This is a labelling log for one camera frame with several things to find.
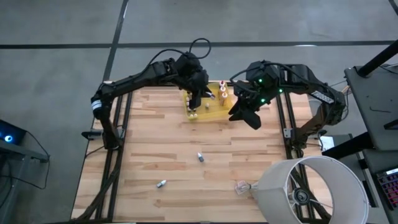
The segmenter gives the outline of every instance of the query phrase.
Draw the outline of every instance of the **small cylinder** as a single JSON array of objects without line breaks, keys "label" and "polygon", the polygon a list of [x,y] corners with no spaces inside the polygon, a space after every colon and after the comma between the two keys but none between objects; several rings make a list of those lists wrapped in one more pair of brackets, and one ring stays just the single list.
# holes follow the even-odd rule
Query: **small cylinder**
[{"label": "small cylinder", "polygon": [[205,159],[203,158],[203,156],[198,152],[198,159],[200,162],[204,162]]},{"label": "small cylinder", "polygon": [[163,187],[165,184],[166,184],[166,180],[162,180],[162,181],[160,181],[160,182],[156,185],[156,187],[157,187],[157,188],[161,188],[161,187]]},{"label": "small cylinder", "polygon": [[218,90],[218,97],[221,98],[222,94],[225,93],[226,88],[224,86],[220,87],[220,89]]},{"label": "small cylinder", "polygon": [[221,87],[225,87],[225,82],[224,81],[220,81],[218,84],[219,84],[220,88]]},{"label": "small cylinder", "polygon": [[220,105],[221,106],[224,106],[227,97],[228,97],[227,93],[224,92],[223,94],[221,94],[221,97],[220,97]]}]

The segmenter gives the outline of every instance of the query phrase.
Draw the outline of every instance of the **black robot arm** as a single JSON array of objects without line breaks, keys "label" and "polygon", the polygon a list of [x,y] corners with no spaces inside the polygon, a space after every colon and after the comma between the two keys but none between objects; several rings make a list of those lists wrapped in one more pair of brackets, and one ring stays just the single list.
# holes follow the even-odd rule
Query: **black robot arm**
[{"label": "black robot arm", "polygon": [[114,99],[144,86],[156,86],[173,83],[180,89],[192,92],[189,107],[197,108],[201,97],[209,97],[207,88],[208,74],[199,60],[192,53],[186,52],[177,61],[170,58],[148,65],[142,72],[115,82],[102,83],[91,98],[94,117],[100,120],[103,127],[104,148],[115,150],[121,146],[118,130],[109,119]]},{"label": "black robot arm", "polygon": [[260,128],[261,120],[255,112],[282,92],[308,94],[321,101],[316,115],[302,127],[292,130],[290,139],[294,146],[303,147],[309,135],[317,133],[324,125],[341,121],[344,95],[319,81],[306,65],[261,61],[250,64],[243,72],[246,72],[247,82],[234,82],[238,74],[231,78],[238,100],[229,111],[230,121],[244,120],[250,127]]}]

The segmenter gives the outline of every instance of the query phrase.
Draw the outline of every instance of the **cable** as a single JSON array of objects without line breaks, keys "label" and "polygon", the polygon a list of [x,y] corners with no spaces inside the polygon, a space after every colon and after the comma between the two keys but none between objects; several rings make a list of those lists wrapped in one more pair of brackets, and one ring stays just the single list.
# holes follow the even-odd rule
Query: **cable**
[{"label": "cable", "polygon": [[348,110],[348,92],[349,92],[349,89],[350,89],[350,87],[346,90],[346,102],[347,102],[347,105],[346,105],[346,109],[344,110],[344,111],[347,111],[347,113],[345,113],[345,115],[341,119],[341,121],[344,121],[348,117],[348,113],[349,113],[349,110]]},{"label": "cable", "polygon": [[240,75],[240,74],[242,74],[242,73],[250,72],[250,71],[253,71],[253,70],[257,70],[258,68],[260,68],[260,67],[255,67],[255,68],[250,68],[250,69],[242,70],[242,71],[238,72],[237,74],[231,76],[231,78],[229,78],[229,81],[230,81],[233,85],[236,85],[236,86],[242,88],[243,90],[246,90],[246,91],[248,91],[248,92],[250,92],[250,93],[257,93],[257,92],[254,91],[254,90],[249,90],[249,89],[246,88],[245,86],[241,86],[239,83],[236,83],[236,82],[234,81],[234,78],[236,78],[238,75]]},{"label": "cable", "polygon": [[[284,65],[284,64],[282,64],[282,63],[275,63],[275,62],[263,63],[263,64],[261,64],[261,66],[259,66],[259,67],[251,68],[251,69],[249,69],[249,70],[247,70],[247,71],[246,71],[246,70],[244,70],[244,71],[248,72],[248,71],[251,71],[251,70],[254,70],[254,69],[257,69],[257,68],[265,67],[265,66],[267,66],[267,65],[278,65],[278,66],[284,68],[286,71],[291,72],[293,75],[295,75],[297,78],[303,80],[305,83],[308,83],[308,80],[304,79],[303,77],[301,77],[300,75],[298,75],[295,71],[293,71],[289,66]],[[244,71],[238,72],[237,74],[235,74],[235,75],[233,75],[231,78],[229,78],[229,80],[231,81],[233,78],[235,78],[235,77],[237,77],[238,75],[242,74]]]},{"label": "cable", "polygon": [[[8,161],[8,159],[6,160],[6,162],[7,162],[7,165],[8,165],[8,175],[9,176],[11,176],[11,174],[12,174],[12,172],[11,172],[11,164],[10,164],[10,162]],[[1,202],[1,204],[0,204],[0,209],[2,208],[2,206],[6,203],[6,201],[7,201],[7,199],[8,199],[8,196],[10,195],[10,193],[11,193],[11,190],[12,190],[12,177],[10,177],[10,189],[8,189],[8,192],[7,192],[7,194],[6,194],[6,197],[4,198],[4,200]]]},{"label": "cable", "polygon": [[379,66],[380,68],[382,68],[382,69],[384,69],[384,70],[386,70],[386,71],[388,71],[388,72],[391,72],[391,73],[393,73],[393,74],[396,74],[396,75],[398,75],[398,73],[396,73],[396,72],[393,72],[393,71],[391,71],[391,70],[389,70],[389,69],[386,69],[386,68],[384,68],[384,67],[382,67],[382,66]]},{"label": "cable", "polygon": [[[117,125],[116,128],[118,128],[118,127],[123,127],[123,125],[122,125],[122,124]],[[121,133],[120,135],[123,136],[123,134],[124,134],[124,128],[122,129],[122,133]],[[96,151],[98,151],[98,150],[100,150],[100,149],[102,149],[102,148],[104,148],[104,147],[105,147],[105,146],[101,146],[101,147],[95,149],[94,151],[89,152],[87,155],[85,155],[85,159],[86,159],[90,154],[92,154],[92,153],[94,153],[94,152],[96,152]]]},{"label": "cable", "polygon": [[317,133],[317,136],[318,136],[319,142],[321,143],[320,147],[321,147],[321,151],[322,151],[322,150],[323,150],[323,142],[322,142],[322,140],[321,140],[321,132],[318,132],[318,133]]},{"label": "cable", "polygon": [[192,50],[193,45],[194,45],[196,42],[198,42],[198,40],[204,40],[204,41],[206,41],[207,44],[208,44],[208,46],[209,46],[209,49],[208,49],[207,53],[206,53],[204,56],[202,56],[202,57],[197,57],[197,58],[196,58],[196,59],[203,59],[203,58],[207,57],[207,56],[210,54],[210,52],[211,52],[211,43],[210,43],[210,41],[209,41],[208,39],[206,39],[206,38],[197,38],[196,40],[192,41],[191,45],[189,46],[189,52],[190,52],[190,53],[191,53],[191,50]]},{"label": "cable", "polygon": [[303,151],[303,149],[299,149],[299,150],[298,150],[298,157],[299,157],[299,158],[304,157],[304,151]]},{"label": "cable", "polygon": [[43,149],[43,151],[44,151],[45,154],[47,155],[47,163],[48,163],[49,165],[47,166],[47,173],[46,173],[46,175],[45,175],[44,187],[39,187],[38,185],[35,185],[35,184],[33,184],[33,183],[30,183],[30,182],[28,182],[28,181],[26,181],[26,180],[22,180],[22,179],[20,179],[20,178],[18,178],[18,177],[13,177],[11,174],[9,174],[9,175],[0,175],[0,177],[9,177],[9,178],[11,178],[11,179],[16,179],[16,180],[19,180],[19,181],[21,181],[21,182],[23,182],[23,183],[29,184],[29,185],[31,185],[31,186],[33,186],[33,187],[36,187],[36,188],[38,188],[38,189],[40,189],[40,190],[44,190],[44,189],[47,187],[47,179],[48,179],[48,177],[49,177],[49,171],[50,171],[50,154],[48,154],[48,152],[44,149],[44,147],[41,145],[41,143],[37,140],[37,138],[36,138],[32,133],[30,133],[29,131],[26,131],[26,132],[27,132],[28,134],[30,134],[30,136],[32,136],[33,139],[35,139],[35,141],[37,142],[37,144]]},{"label": "cable", "polygon": [[338,82],[338,83],[335,83],[335,84],[333,84],[333,85],[330,85],[330,87],[337,86],[337,85],[339,85],[339,84],[341,84],[341,83],[344,83],[344,82],[347,82],[347,81],[346,81],[346,80],[343,80],[343,81],[341,81],[341,82]]},{"label": "cable", "polygon": [[319,144],[314,144],[314,143],[306,143],[307,145],[311,145],[311,146],[319,146],[319,147],[322,147],[321,145],[319,145]]},{"label": "cable", "polygon": [[95,149],[94,151],[89,152],[88,154],[86,154],[85,158],[87,158],[90,154],[92,154],[92,153],[94,153],[94,152],[96,152],[96,151],[98,151],[98,150],[100,150],[100,149],[102,149],[102,148],[104,148],[104,147],[105,147],[105,146],[101,146],[101,147]]},{"label": "cable", "polygon": [[138,74],[138,75],[134,78],[134,80],[137,79],[137,78],[139,78],[139,77],[150,67],[150,65],[152,64],[152,62],[153,62],[160,54],[162,54],[162,53],[164,53],[164,52],[168,52],[168,51],[177,52],[177,53],[180,53],[181,55],[184,55],[184,56],[186,56],[186,57],[188,57],[188,58],[193,58],[193,59],[198,59],[198,60],[207,57],[207,56],[210,54],[210,52],[211,52],[211,42],[210,42],[208,39],[206,39],[206,38],[198,38],[198,39],[194,40],[194,41],[191,43],[191,45],[190,45],[189,53],[191,53],[191,50],[192,50],[193,45],[194,45],[198,40],[205,40],[205,41],[208,42],[209,49],[208,49],[207,53],[206,53],[204,56],[202,56],[202,57],[192,57],[191,55],[189,55],[189,54],[187,54],[187,53],[184,53],[184,52],[182,52],[181,50],[177,50],[177,49],[163,49],[163,50],[161,50],[160,52],[158,52],[157,54],[155,54],[155,56],[152,57],[152,59],[151,59],[151,60],[149,61],[149,63],[147,64],[147,66],[145,66],[145,68],[142,70],[142,72],[140,72],[140,74]]}]

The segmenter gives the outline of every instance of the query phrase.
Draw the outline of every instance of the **wooden table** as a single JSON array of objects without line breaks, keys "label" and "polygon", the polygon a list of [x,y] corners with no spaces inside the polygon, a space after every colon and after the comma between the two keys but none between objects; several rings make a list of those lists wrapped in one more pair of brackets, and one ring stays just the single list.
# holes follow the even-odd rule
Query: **wooden table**
[{"label": "wooden table", "polygon": [[[253,130],[243,121],[189,122],[182,92],[174,87],[148,87],[133,95],[114,221],[265,221],[250,193],[237,195],[234,185],[239,180],[256,182],[272,163],[285,159],[275,100],[258,112],[262,126]],[[301,126],[312,117],[308,98],[291,98],[297,126]],[[100,127],[96,121],[94,128]],[[102,144],[101,140],[90,142],[88,152]],[[204,163],[198,161],[198,152]],[[317,146],[304,152],[320,155]],[[106,151],[101,150],[85,160],[72,218],[98,193],[105,157]],[[307,174],[319,201],[331,204],[322,179],[313,170],[307,169]],[[157,189],[161,180],[167,183]]]}]

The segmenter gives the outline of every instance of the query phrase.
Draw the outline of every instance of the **gray floor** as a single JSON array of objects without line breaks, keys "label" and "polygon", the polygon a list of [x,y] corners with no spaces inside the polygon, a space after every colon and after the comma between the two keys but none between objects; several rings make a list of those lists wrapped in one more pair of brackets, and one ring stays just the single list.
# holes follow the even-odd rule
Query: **gray floor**
[{"label": "gray floor", "polygon": [[[0,0],[0,45],[109,44],[121,3]],[[388,0],[130,0],[120,42],[394,40],[397,22]],[[304,63],[333,84],[344,80],[345,68],[385,47],[218,47],[202,64],[211,79],[227,79],[256,60]],[[118,49],[111,79],[139,72],[159,50]],[[205,50],[194,49],[197,55]],[[80,132],[90,128],[90,97],[108,55],[109,49],[0,50],[0,118],[31,131],[52,160],[47,189],[25,185],[11,223],[70,218],[87,146]],[[330,134],[366,130],[352,96],[349,111],[345,121],[326,127]],[[41,184],[44,174],[45,166],[33,164],[25,178]]]}]

